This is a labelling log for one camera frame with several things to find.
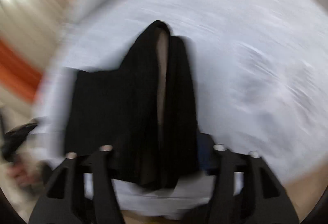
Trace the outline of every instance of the white surface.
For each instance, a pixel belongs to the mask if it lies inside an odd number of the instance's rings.
[[[199,126],[216,143],[256,150],[284,183],[328,154],[328,16],[314,1],[116,0],[67,37],[43,82],[43,158],[62,160],[72,87],[63,68],[115,68],[156,19],[192,41]],[[206,202],[211,187],[210,177],[181,181],[168,198],[115,181],[122,209],[173,217]]]

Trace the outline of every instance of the metal bolt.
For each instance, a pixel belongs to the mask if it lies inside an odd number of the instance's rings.
[[[260,155],[256,151],[250,151],[248,154],[253,158],[259,158],[260,157]]]
[[[103,145],[99,148],[101,152],[109,152],[113,150],[113,147],[111,145]]]
[[[227,150],[227,148],[224,145],[221,145],[221,144],[213,145],[213,148],[216,151],[225,151],[225,150]]]
[[[77,157],[77,154],[74,152],[66,154],[66,158],[68,158],[68,159],[75,159],[76,157]]]

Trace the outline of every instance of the black fabric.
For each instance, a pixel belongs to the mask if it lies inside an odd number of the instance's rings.
[[[161,30],[169,38],[169,57],[159,133],[156,45]],[[116,170],[116,179],[151,190],[173,188],[181,175],[198,170],[196,128],[184,42],[171,37],[168,27],[157,20],[139,35],[118,69],[77,71],[64,153],[89,155],[102,145],[112,145],[109,166]]]

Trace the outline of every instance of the folded black garment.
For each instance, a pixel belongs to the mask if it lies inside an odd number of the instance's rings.
[[[159,35],[168,37],[164,119],[157,95]],[[64,153],[89,155],[114,148],[109,167],[116,179],[150,190],[174,188],[198,171],[196,104],[185,44],[157,20],[139,35],[120,67],[78,71],[65,131]]]

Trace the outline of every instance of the wrinkled white fabric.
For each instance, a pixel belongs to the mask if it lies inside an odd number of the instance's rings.
[[[115,68],[157,19],[191,41],[203,132],[235,152],[257,150],[283,183],[328,154],[328,15],[313,0],[115,0],[66,38],[43,81],[43,159],[54,167],[63,159],[72,88],[64,67]],[[212,181],[200,176],[149,194],[115,181],[115,190],[122,209],[178,217],[208,201]]]

